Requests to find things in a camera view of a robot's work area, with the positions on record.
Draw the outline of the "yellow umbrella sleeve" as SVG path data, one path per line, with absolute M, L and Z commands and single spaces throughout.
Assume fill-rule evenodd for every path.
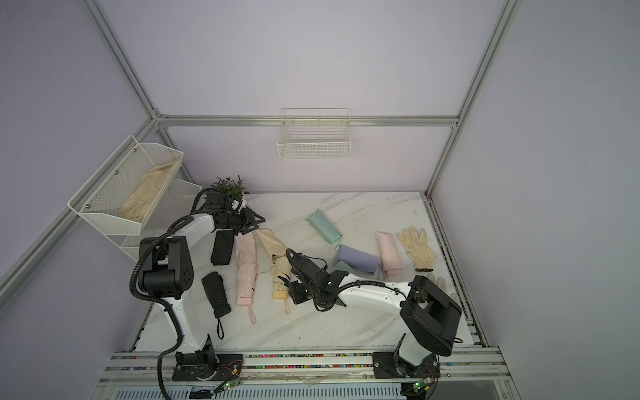
M 285 246 L 275 237 L 271 230 L 259 229 L 256 231 L 256 235 L 273 264 L 276 264 L 279 258 L 286 256 Z

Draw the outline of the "pink umbrella sleeve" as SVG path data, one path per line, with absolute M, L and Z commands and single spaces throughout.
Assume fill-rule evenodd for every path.
M 235 262 L 238 268 L 258 264 L 257 245 L 252 233 L 236 236 Z

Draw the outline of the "yellow umbrella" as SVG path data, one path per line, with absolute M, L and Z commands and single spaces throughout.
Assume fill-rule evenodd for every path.
M 291 310 L 288 302 L 288 285 L 291 283 L 291 265 L 285 255 L 277 256 L 273 259 L 273 293 L 272 299 L 280 301 L 286 315 L 290 315 Z

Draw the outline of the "black umbrella sleeve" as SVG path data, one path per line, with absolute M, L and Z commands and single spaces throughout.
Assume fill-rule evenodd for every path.
M 213 266 L 226 266 L 231 262 L 235 234 L 233 230 L 218 230 L 215 233 L 210 262 Z

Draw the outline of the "black umbrella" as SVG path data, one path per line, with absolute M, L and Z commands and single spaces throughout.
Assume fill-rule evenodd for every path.
M 217 320 L 218 339 L 224 340 L 225 331 L 222 318 L 230 314 L 232 310 L 227 300 L 223 277 L 218 272 L 211 272 L 202 278 L 201 283 Z

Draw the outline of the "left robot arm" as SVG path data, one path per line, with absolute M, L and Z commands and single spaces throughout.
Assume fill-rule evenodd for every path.
M 264 222 L 265 218 L 242 196 L 234 198 L 216 188 L 205 188 L 196 195 L 187 215 L 172 223 L 165 233 L 140 242 L 129 281 L 130 293 L 162 307 L 177 336 L 170 351 L 180 360 L 201 357 L 211 363 L 214 355 L 210 335 L 191 300 L 195 281 L 191 250 L 211 236 L 211 264 L 227 266 L 236 237 L 252 233 Z

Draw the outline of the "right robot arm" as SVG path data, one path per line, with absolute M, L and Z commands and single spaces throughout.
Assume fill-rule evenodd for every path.
M 294 303 L 310 301 L 320 313 L 336 307 L 365 307 L 399 315 L 408 332 L 393 354 L 398 366 L 416 369 L 431 356 L 449 357 L 459 342 L 462 308 L 425 276 L 390 283 L 340 270 L 330 273 L 316 264 L 316 258 L 291 248 L 285 257 L 295 276 L 284 282 Z

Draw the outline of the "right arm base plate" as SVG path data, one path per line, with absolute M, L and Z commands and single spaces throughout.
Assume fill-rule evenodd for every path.
M 430 354 L 419 365 L 414 366 L 394 352 L 372 353 L 373 374 L 382 378 L 439 378 L 439 361 Z

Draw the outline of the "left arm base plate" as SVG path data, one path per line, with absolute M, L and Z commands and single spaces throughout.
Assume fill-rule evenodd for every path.
M 174 382 L 222 382 L 240 375 L 243 360 L 244 356 L 239 353 L 214 356 L 180 353 L 176 356 L 172 380 Z

